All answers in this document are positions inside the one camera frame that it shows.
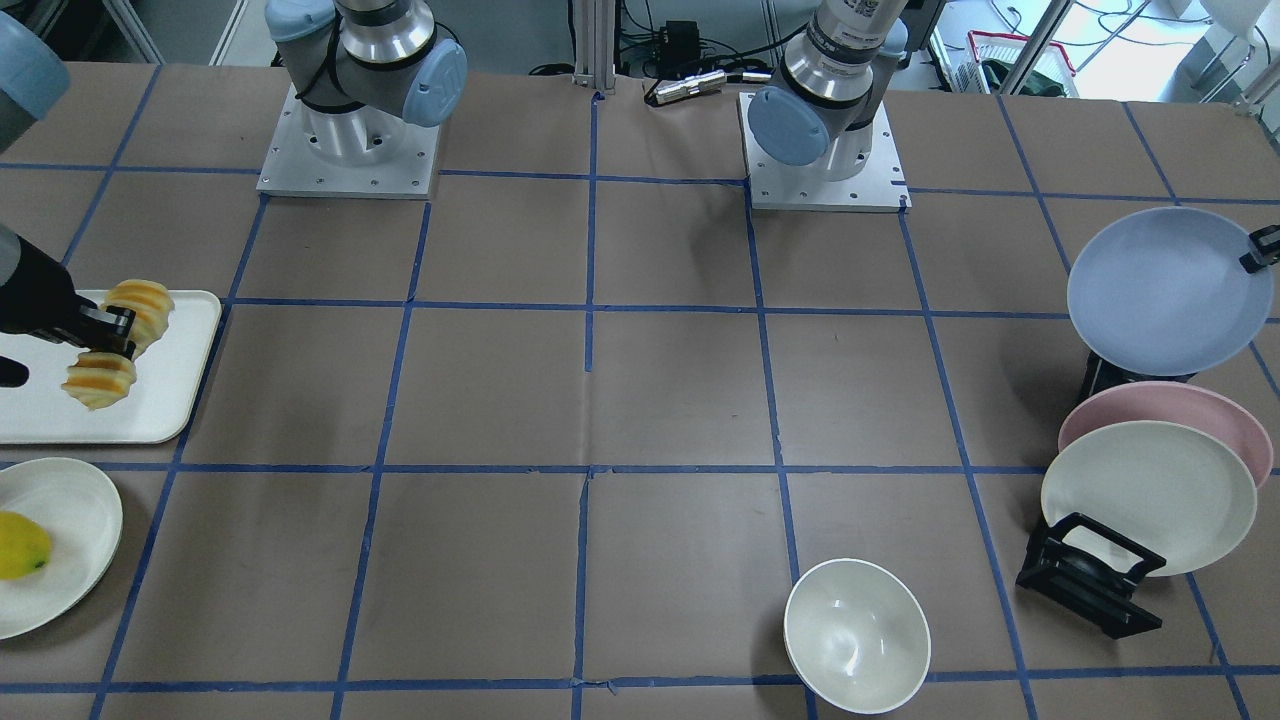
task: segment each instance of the metal connector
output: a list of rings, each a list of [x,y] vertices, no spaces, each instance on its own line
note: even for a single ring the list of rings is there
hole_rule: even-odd
[[[708,92],[714,92],[724,87],[727,82],[728,74],[726,74],[724,70],[712,70],[700,76],[692,76],[668,86],[659,87],[653,94],[654,105],[669,105],[686,97],[707,95]]]

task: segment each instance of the white plate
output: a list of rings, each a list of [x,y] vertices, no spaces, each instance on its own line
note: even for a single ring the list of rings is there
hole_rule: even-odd
[[[88,462],[44,457],[0,470],[0,510],[49,532],[49,564],[0,580],[0,639],[20,635],[72,609],[102,579],[120,544],[124,512],[111,479]]]
[[[1066,446],[1044,474],[1052,525],[1084,512],[1161,555],[1152,577],[1197,570],[1230,552],[1253,525],[1258,495],[1244,462],[1216,438],[1158,420],[1116,423]],[[1128,571],[1138,561],[1083,528],[1065,542]]]
[[[99,302],[105,292],[81,295]],[[138,359],[129,396],[102,410],[90,411],[63,392],[81,348],[0,334],[0,355],[31,369],[27,384],[0,391],[0,443],[155,443],[178,434],[196,402],[223,306],[201,290],[170,295],[169,331]]]

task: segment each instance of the plate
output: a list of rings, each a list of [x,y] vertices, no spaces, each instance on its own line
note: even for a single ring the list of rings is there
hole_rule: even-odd
[[[99,302],[106,293],[81,295]],[[90,411],[63,392],[67,368],[81,348],[0,334],[0,355],[31,369],[27,384],[0,391],[0,443],[156,443],[182,432],[223,306],[218,296],[200,290],[169,295],[174,302],[169,329],[138,357],[138,382],[128,397],[102,410]]]
[[[1116,423],[1066,446],[1044,474],[1050,525],[1084,512],[1164,556],[1152,577],[1198,570],[1253,525],[1258,491],[1244,462],[1213,437],[1160,420]],[[1076,528],[1065,542],[1128,571],[1135,555]]]
[[[1213,391],[1187,383],[1143,380],[1105,389],[1085,400],[1062,423],[1061,452],[1082,436],[1129,420],[1165,420],[1208,433],[1235,451],[1262,487],[1271,477],[1275,448],[1266,428],[1248,410]]]
[[[115,484],[70,457],[44,457],[0,470],[0,510],[38,523],[54,542],[49,564],[0,580],[0,639],[70,610],[102,579],[120,544],[124,511]]]
[[[1248,345],[1271,311],[1271,273],[1240,265],[1249,249],[1244,228],[1194,208],[1121,218],[1071,268],[1071,323],[1117,368],[1156,377],[1207,370]]]

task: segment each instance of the blue joint cap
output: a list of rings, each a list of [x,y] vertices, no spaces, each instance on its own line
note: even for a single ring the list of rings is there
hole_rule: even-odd
[[[906,29],[906,23],[902,18],[893,20],[893,27],[890,28],[888,35],[884,36],[884,44],[881,45],[879,54],[888,58],[901,59],[906,55],[906,42],[910,38],[910,32]]]
[[[451,38],[442,40],[417,68],[404,96],[406,123],[434,128],[443,123],[462,99],[467,83],[467,54]]]
[[[12,15],[0,13],[0,92],[37,120],[72,86],[58,55]]]
[[[274,42],[289,42],[329,27],[337,13],[333,0],[269,0],[266,29]]]
[[[808,165],[831,146],[831,133],[808,102],[781,87],[755,94],[746,123],[760,147],[785,165]]]

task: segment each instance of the rectangular tray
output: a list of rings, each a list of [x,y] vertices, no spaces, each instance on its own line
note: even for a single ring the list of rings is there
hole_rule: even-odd
[[[81,291],[100,302],[105,291]],[[0,388],[0,445],[157,443],[187,424],[223,306],[202,290],[170,292],[169,329],[137,360],[128,397],[90,411],[63,392],[67,368],[83,350],[29,336],[0,334],[0,355],[31,369],[20,388]]]

